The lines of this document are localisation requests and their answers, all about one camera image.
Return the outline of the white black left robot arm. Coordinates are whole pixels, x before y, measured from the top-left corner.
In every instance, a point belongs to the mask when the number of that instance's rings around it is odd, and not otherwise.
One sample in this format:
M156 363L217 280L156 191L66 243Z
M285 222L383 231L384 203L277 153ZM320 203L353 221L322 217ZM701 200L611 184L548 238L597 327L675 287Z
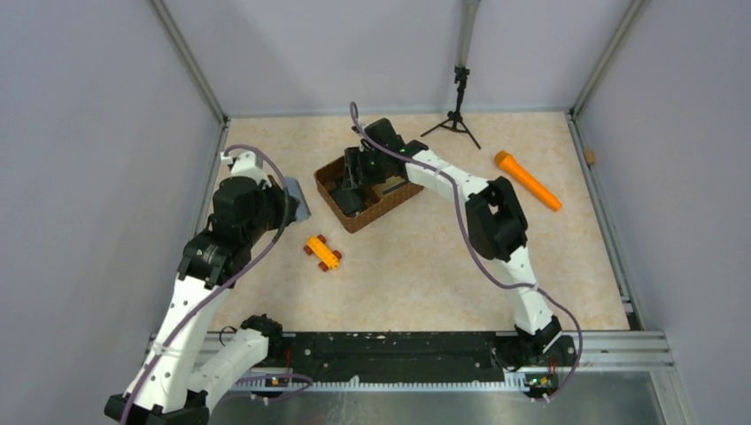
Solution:
M213 318L236 282L271 251L304 201L260 149L236 144L221 154L230 176L213 194L205 227L184 247L173 296L134 380L109 397L119 424L206 424L245 373L283 357L283 327L265 314L243 321L233 339L196 367Z

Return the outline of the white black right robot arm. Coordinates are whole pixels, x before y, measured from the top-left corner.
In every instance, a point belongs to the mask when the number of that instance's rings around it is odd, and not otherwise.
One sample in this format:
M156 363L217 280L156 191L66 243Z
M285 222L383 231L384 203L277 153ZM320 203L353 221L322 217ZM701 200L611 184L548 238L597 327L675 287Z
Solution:
M507 293L522 358L531 365L544 364L563 337L554 310L571 312L538 284L530 260L528 221L511 182L470 174L420 141L405 142L386 118L367 126L354 118L352 131L360 144L345 150L345 187L397 175L450 201L472 261Z

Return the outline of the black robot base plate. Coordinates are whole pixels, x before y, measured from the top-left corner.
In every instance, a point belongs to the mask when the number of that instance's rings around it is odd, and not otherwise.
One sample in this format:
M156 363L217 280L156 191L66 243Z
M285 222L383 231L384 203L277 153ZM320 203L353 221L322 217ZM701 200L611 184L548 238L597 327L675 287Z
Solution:
M299 332L272 341L260 366L317 383L500 383L525 367L558 372L575 357L571 336L539 352L504 332Z

